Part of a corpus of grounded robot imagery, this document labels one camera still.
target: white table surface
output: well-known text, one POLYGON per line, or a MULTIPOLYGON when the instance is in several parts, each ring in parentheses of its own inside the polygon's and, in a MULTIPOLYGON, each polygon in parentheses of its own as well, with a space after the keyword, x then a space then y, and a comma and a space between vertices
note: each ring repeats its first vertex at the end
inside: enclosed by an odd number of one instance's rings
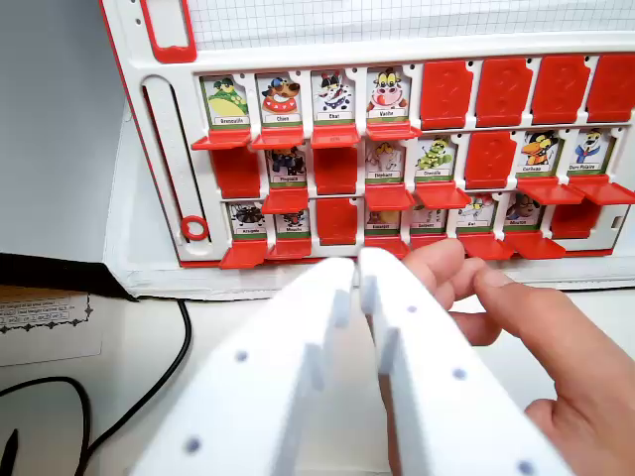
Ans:
MULTIPOLYGON (((635 356, 635 291, 570 295, 608 335, 635 356)), ((183 322, 174 302, 128 302, 93 297, 94 318, 103 325, 101 355, 0 368, 0 388, 51 375, 79 379, 93 405, 93 437, 116 421, 150 388, 178 352, 183 322)), ((184 384, 224 337, 254 315, 261 300, 189 303, 193 323, 190 358, 172 384, 103 447, 88 475, 127 474, 169 411, 184 384)), ((477 310, 475 299, 461 310, 477 310)), ((385 414, 379 398, 370 334, 363 315, 353 314, 338 331, 326 390, 315 396, 307 418, 298 473, 303 476, 361 476, 388 471, 385 414)), ((509 335, 480 349, 480 355, 521 407, 552 397, 553 383, 536 360, 509 335)), ((0 402, 0 444, 20 428, 16 476, 72 474, 78 455, 81 415, 70 386, 48 384, 0 402)))

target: red flip-down tile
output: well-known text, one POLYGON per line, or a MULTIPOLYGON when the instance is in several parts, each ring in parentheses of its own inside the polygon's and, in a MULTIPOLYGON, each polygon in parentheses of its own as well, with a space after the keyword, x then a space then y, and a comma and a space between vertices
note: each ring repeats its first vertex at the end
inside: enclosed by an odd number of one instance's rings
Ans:
POLYGON ((586 198, 577 205, 558 205, 552 218, 552 233, 557 240, 566 238, 585 239, 602 211, 601 205, 586 198))
POLYGON ((372 211, 407 210, 415 200, 403 183, 367 183, 366 204, 372 211))
POLYGON ((422 135, 422 132, 406 122, 369 122, 366 124, 366 133, 371 141, 400 141, 414 139, 422 135))
POLYGON ((586 100, 589 122, 624 122, 635 107, 635 55, 602 55, 586 100))
POLYGON ((309 207, 309 192, 305 187, 271 188, 262 205, 263 213, 297 213, 309 207))
POLYGON ((464 208, 469 196, 454 181, 425 181, 415 185, 415 195, 430 210, 464 208))
POLYGON ((424 64, 421 122, 424 129, 462 128, 469 108, 472 71, 464 60, 424 64))
POLYGON ((540 231, 510 231, 505 233, 505 243, 527 260, 557 260, 567 250, 540 231))
POLYGON ((497 240, 493 233, 459 233, 457 238, 463 244, 465 253, 482 260, 509 260, 514 249, 497 240))
POLYGON ((311 147, 314 149, 330 149, 333 147, 350 147, 360 141, 355 124, 338 124, 334 126, 314 126, 311 147))
POLYGON ((575 122, 589 74, 584 55, 544 57, 532 100, 533 124, 575 122))
POLYGON ((221 149, 209 154, 223 198, 251 198, 260 195, 257 154, 246 147, 221 149))
POLYGON ((632 205, 635 193, 617 183, 609 183, 608 176, 570 177, 569 184, 598 205, 632 205))
POLYGON ((302 126, 263 127, 262 132, 251 144, 254 149, 291 149, 304 141, 302 126))
POLYGON ((267 252, 268 260, 299 260, 311 254, 311 238, 278 239, 267 252))
POLYGON ((434 235, 410 235, 410 246, 413 250, 421 248, 422 246, 432 245, 438 241, 443 241, 447 238, 445 233, 437 233, 434 235))
POLYGON ((367 236, 364 239, 364 246, 367 248, 381 248, 392 253, 400 260, 405 258, 410 251, 408 245, 399 236, 367 236))
POLYGON ((584 199, 581 192, 559 184, 557 177, 518 178, 516 187, 542 205, 573 204, 584 199))
POLYGON ((486 59, 476 98, 476 125, 519 125, 527 103, 532 74, 527 69, 524 58, 486 59))
POLYGON ((314 149, 317 194, 355 193, 357 149, 314 149))
POLYGON ((512 170, 516 143, 505 131, 475 132, 469 139, 467 188, 504 188, 512 170))
POLYGON ((249 143, 251 130, 246 129, 226 129, 210 130, 209 135, 197 140, 191 145, 193 151, 218 151, 223 149, 234 149, 243 147, 249 143))
POLYGON ((354 245, 357 235, 357 207, 350 198, 316 200, 317 236, 321 245, 354 245))
POLYGON ((267 240, 234 241, 220 261, 222 270, 243 270, 253 268, 265 261, 267 240))

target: black wire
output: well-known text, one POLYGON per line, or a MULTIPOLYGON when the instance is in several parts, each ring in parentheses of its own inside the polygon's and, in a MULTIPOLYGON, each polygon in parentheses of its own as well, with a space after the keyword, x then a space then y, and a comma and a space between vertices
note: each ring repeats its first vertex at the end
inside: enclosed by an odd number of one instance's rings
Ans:
POLYGON ((161 390, 161 388, 170 380, 170 377, 176 372, 176 370, 181 366, 181 363, 188 355, 188 350, 191 346, 191 320, 190 313, 188 312, 188 308, 186 307, 186 302, 182 299, 177 300, 177 304, 179 305, 179 310, 181 311, 181 316, 183 317, 184 327, 185 327, 185 338, 183 341, 183 345, 181 346, 181 350, 175 357, 175 360, 172 362, 168 370, 161 376, 161 378, 157 381, 153 387, 146 392, 146 394, 139 399, 139 401, 133 405, 128 412, 126 412, 116 423, 106 429, 97 439, 95 439, 91 444, 88 444, 90 441, 90 427, 91 427, 91 409, 90 409, 90 398, 88 397, 88 393, 83 385, 78 382, 76 379, 71 377, 44 377, 42 379, 30 380, 28 382, 23 382, 21 384, 14 385, 13 387, 9 387, 8 389, 4 389, 0 391, 0 398, 5 395, 12 394, 17 392, 18 390, 26 389, 28 387, 33 387, 34 385, 47 384, 50 382, 65 382, 67 384, 72 385, 72 387, 77 391, 79 395, 79 400, 81 402, 81 414, 83 419, 83 432, 81 437, 81 450, 79 452, 79 462, 77 463, 77 469, 75 470, 75 476, 82 476, 88 466, 88 461, 95 453, 97 449, 117 430, 119 430, 124 424, 126 424, 130 418, 132 418, 140 409, 142 409, 157 393, 161 390))

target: finger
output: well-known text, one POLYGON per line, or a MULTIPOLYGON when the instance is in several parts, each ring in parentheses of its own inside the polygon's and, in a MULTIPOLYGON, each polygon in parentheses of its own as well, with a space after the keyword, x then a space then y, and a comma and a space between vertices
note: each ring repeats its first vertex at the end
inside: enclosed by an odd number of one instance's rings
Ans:
POLYGON ((431 292, 454 276, 464 261, 463 245, 455 239, 418 248, 404 258, 404 264, 431 292))
POLYGON ((456 300, 469 298, 474 294, 474 276, 487 264, 480 258, 467 258, 461 269, 450 279, 456 300))
POLYGON ((452 316, 456 325, 472 345, 490 345, 500 335, 500 325, 496 324, 486 312, 452 311, 449 315, 452 316))
POLYGON ((474 288, 487 314, 522 339, 559 394, 571 393, 593 407, 614 400, 611 396, 623 394, 616 386, 635 379, 630 357, 563 293, 513 283, 490 268, 476 274, 474 288))

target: cartoon dog character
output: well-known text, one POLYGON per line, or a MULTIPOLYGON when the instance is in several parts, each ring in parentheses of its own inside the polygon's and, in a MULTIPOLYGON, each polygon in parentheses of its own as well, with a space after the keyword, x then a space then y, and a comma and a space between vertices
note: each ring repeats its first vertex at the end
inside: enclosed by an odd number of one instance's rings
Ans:
POLYGON ((274 149, 271 151, 271 169, 278 173, 282 167, 287 169, 288 176, 297 176, 305 171, 305 159, 298 153, 297 147, 291 149, 274 149))
POLYGON ((527 156, 528 166, 546 166, 549 164, 548 151, 558 143, 555 131, 537 132, 529 138, 529 144, 522 149, 527 156))
POLYGON ((387 67, 384 71, 379 72, 373 81, 375 86, 371 91, 366 111, 406 107, 408 100, 404 97, 404 90, 400 82, 399 73, 392 67, 387 67))
POLYGON ((525 193, 516 193, 514 203, 507 208, 507 219, 518 220, 529 218, 538 208, 540 208, 540 203, 532 199, 531 196, 525 193))
POLYGON ((401 168, 401 154, 388 142, 382 142, 366 156, 366 171, 391 172, 401 168))
POLYGON ((587 157, 594 156, 599 152, 599 139, 601 137, 602 134, 599 132, 599 129, 591 129, 586 133, 584 142, 575 148, 575 153, 577 154, 577 160, 575 162, 577 164, 584 164, 587 157))
POLYGON ((328 75, 321 75, 321 87, 316 94, 317 109, 322 111, 345 111, 350 107, 352 93, 350 88, 342 83, 339 71, 328 75))
POLYGON ((262 108, 274 114, 293 114, 298 112, 298 103, 295 99, 298 94, 299 84, 275 77, 267 86, 267 90, 262 91, 262 95, 265 96, 262 108))

